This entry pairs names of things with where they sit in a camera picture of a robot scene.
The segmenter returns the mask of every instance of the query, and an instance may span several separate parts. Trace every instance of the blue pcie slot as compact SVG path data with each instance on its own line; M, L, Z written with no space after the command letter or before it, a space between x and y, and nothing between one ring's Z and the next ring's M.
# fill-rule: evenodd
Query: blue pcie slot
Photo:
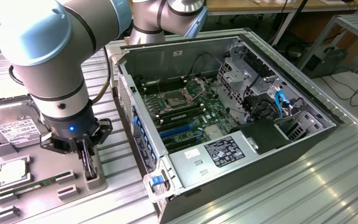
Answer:
M188 131L190 131L193 128L194 128L194 123L192 123L192 124L189 124L189 125L185 125L185 126L182 126L182 127L179 127L179 128L175 128L175 129L167 131L167 132L163 132L163 133L159 134L159 136L161 136L162 138L166 138L166 137L169 137L169 136L173 136L174 134L179 134L179 133L182 133L182 132L188 132Z

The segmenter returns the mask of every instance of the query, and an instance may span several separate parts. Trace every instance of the motherboard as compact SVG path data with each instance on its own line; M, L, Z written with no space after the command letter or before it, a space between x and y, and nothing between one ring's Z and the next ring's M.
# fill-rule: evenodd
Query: motherboard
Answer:
M194 77L178 82L184 85L174 90L167 83L149 85L142 96L170 153L222 137L240 125L220 101L213 79ZM147 94L155 85L157 93Z

